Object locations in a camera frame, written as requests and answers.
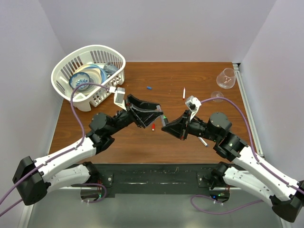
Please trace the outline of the black green highlighter pen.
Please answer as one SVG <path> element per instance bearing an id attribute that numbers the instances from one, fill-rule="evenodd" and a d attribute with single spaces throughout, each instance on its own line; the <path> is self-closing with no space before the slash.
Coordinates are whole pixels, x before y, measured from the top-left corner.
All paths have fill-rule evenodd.
<path id="1" fill-rule="evenodd" d="M 161 115 L 161 123 L 163 126 L 166 126 L 169 123 L 168 118 L 165 115 Z"/>

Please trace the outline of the purple marker pen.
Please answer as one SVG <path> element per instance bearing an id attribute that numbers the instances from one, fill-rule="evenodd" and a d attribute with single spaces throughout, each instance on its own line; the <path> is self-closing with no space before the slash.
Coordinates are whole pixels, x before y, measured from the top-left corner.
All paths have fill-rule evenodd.
<path id="1" fill-rule="evenodd" d="M 205 146 L 205 147 L 208 147 L 208 143 L 201 137 L 198 137 L 198 139 L 202 142 L 202 144 Z"/>

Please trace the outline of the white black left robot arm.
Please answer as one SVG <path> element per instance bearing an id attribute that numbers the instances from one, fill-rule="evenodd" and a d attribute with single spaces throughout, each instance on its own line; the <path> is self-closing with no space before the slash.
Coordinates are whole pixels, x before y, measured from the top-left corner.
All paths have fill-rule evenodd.
<path id="1" fill-rule="evenodd" d="M 90 131 L 83 133 L 75 143 L 44 157 L 23 158 L 13 176 L 14 187 L 21 201 L 33 205 L 48 193 L 74 184 L 94 186 L 99 172 L 92 163 L 84 163 L 71 168 L 71 165 L 85 158 L 93 157 L 114 142 L 112 137 L 123 128 L 135 124 L 146 128 L 163 115 L 160 104 L 139 100 L 133 95 L 117 103 L 121 107 L 114 116 L 97 113 L 89 124 Z"/>

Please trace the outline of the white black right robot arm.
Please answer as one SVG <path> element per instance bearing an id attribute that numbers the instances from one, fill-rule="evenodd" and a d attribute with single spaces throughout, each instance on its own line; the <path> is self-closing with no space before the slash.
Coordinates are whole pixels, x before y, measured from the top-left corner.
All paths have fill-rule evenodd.
<path id="1" fill-rule="evenodd" d="M 203 122 L 186 110 L 178 119 L 163 120 L 162 131 L 185 140 L 194 135 L 215 142 L 214 151 L 222 158 L 246 170 L 244 174 L 235 167 L 220 162 L 212 172 L 212 182 L 241 188 L 271 206 L 280 218 L 295 222 L 304 206 L 304 182 L 282 173 L 237 135 L 231 132 L 232 123 L 223 113 L 215 112 L 208 122 Z"/>

